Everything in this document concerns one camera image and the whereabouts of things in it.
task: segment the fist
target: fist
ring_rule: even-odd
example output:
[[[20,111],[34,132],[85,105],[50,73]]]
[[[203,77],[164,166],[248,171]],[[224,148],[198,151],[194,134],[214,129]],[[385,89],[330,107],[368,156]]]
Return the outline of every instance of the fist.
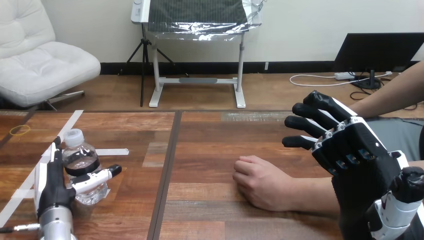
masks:
[[[232,178],[255,207],[274,211],[295,210],[296,178],[257,156],[241,156]]]

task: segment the gray pants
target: gray pants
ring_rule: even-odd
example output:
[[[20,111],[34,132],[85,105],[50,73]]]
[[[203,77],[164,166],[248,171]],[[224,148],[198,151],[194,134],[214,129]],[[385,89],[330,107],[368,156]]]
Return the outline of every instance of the gray pants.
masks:
[[[424,120],[379,117],[366,122],[387,151],[401,150],[409,162],[422,160],[419,144]]]

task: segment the white chair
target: white chair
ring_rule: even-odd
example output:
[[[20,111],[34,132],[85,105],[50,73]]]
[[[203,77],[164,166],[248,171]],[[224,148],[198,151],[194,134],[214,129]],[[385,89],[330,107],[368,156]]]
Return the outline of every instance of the white chair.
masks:
[[[55,38],[40,0],[0,0],[0,97],[28,107],[84,94],[53,98],[100,73],[93,55]]]

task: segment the black baseboard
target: black baseboard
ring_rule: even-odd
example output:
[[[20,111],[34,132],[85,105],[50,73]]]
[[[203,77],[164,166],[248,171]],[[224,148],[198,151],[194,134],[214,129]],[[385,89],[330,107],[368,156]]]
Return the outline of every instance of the black baseboard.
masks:
[[[418,61],[411,61],[409,66]],[[293,73],[327,73],[332,72],[333,61],[274,61],[269,62],[265,70],[265,62],[245,62],[244,74],[293,74]],[[237,74],[238,62],[177,62],[177,69],[169,62],[160,62],[161,75],[188,74]],[[141,75],[142,63],[130,62],[102,62],[101,75]],[[145,74],[153,75],[153,64],[150,62],[145,66]]]

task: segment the tripod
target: tripod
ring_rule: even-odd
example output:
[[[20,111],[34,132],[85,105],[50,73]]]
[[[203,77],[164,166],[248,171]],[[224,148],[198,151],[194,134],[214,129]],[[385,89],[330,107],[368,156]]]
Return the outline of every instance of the tripod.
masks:
[[[145,95],[145,64],[149,65],[149,54],[147,51],[147,46],[152,45],[152,43],[146,38],[145,33],[145,25],[144,23],[141,24],[141,31],[143,34],[143,38],[140,41],[140,44],[137,46],[135,51],[132,53],[132,55],[129,57],[128,61],[126,61],[125,66],[120,70],[118,75],[124,74],[124,69],[128,67],[128,64],[131,62],[131,59],[133,59],[134,55],[137,53],[137,51],[143,46],[143,56],[142,56],[142,62],[141,62],[141,100],[140,100],[140,107],[143,107],[143,101],[144,101],[144,95]],[[182,72],[185,74],[187,78],[189,78],[189,74],[187,74],[185,71],[179,69],[175,62],[173,62],[168,56],[165,55],[161,50],[157,49],[157,52],[160,53],[166,60],[168,60],[169,63],[179,72]]]

